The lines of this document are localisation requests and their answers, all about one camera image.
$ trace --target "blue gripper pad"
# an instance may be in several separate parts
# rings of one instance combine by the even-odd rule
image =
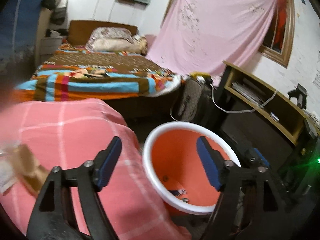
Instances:
[[[121,150],[121,139],[115,136],[108,145],[107,149],[100,151],[95,158],[95,184],[99,191],[108,185],[116,163],[118,162]]]
[[[259,150],[257,148],[253,148],[255,150],[255,152],[258,154],[258,156],[260,157],[262,163],[270,168],[270,163],[266,160],[266,158],[261,154],[261,152],[259,152]]]
[[[213,150],[204,136],[197,139],[197,152],[202,162],[202,166],[207,174],[211,186],[217,191],[220,190],[222,182],[220,175],[224,167],[224,159],[219,151]]]

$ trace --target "metal screw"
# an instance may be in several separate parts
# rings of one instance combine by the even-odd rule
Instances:
[[[265,167],[258,167],[258,171],[261,173],[265,173],[266,172],[266,168]]]
[[[234,162],[231,161],[231,160],[226,160],[226,161],[224,162],[224,165],[226,165],[227,167],[232,167],[232,166],[235,165],[235,164],[234,164]]]
[[[59,167],[59,166],[54,166],[53,169],[52,169],[52,171],[53,171],[54,173],[56,173],[56,172],[60,171],[60,167]]]
[[[183,202],[185,202],[185,203],[189,203],[189,199],[186,198],[186,197],[182,198],[181,200],[182,200]]]
[[[85,167],[91,167],[93,165],[93,161],[86,161],[83,165]]]
[[[302,194],[303,196],[304,195],[307,195],[309,190],[312,188],[312,186],[308,185],[307,188],[304,190],[304,193]]]

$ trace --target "red cloth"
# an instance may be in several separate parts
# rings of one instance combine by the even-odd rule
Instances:
[[[287,19],[287,0],[278,0],[277,8],[278,8],[278,22],[276,26],[276,35],[275,35],[275,40],[273,44],[279,43],[279,48],[282,49],[285,23]]]

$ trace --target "window frame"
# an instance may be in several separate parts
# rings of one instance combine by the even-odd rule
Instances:
[[[169,0],[167,10],[164,14],[164,19],[167,16],[173,1],[174,0]],[[283,39],[281,53],[271,48],[268,48],[264,45],[261,45],[260,48],[258,49],[258,52],[260,52],[263,56],[273,60],[274,62],[280,64],[285,68],[288,67],[288,63],[289,63],[291,52],[292,52],[293,36],[294,36],[294,29],[295,29],[294,16],[295,16],[294,0],[287,0],[287,19],[285,24],[284,39]]]

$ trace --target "white cable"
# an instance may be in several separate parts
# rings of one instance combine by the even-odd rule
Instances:
[[[227,110],[222,109],[220,106],[218,106],[218,105],[216,104],[216,102],[214,101],[214,98],[213,98],[213,86],[212,86],[211,91],[212,91],[212,101],[214,102],[214,104],[216,105],[216,107],[219,108],[220,110],[222,110],[223,112],[227,113],[227,114],[253,113],[254,111],[256,111],[256,110],[258,110],[258,109],[266,106],[266,105],[276,96],[276,94],[277,94],[277,92],[278,92],[278,90],[276,90],[276,91],[273,93],[273,95],[272,95],[271,98],[269,98],[269,99],[268,99],[265,103],[263,103],[262,105],[257,106],[256,108],[254,108],[254,109],[252,109],[252,110],[227,111]]]
[[[111,20],[111,14],[112,14],[112,11],[113,11],[115,5],[116,5],[116,0],[114,0],[112,3],[111,10],[110,10],[109,17],[108,17],[108,22]]]
[[[97,0],[96,6],[94,7],[94,10],[93,10],[93,14],[92,14],[92,19],[93,20],[95,20],[95,17],[96,17],[96,12],[97,12],[97,8],[98,8],[98,5],[99,5],[99,1],[100,0]]]

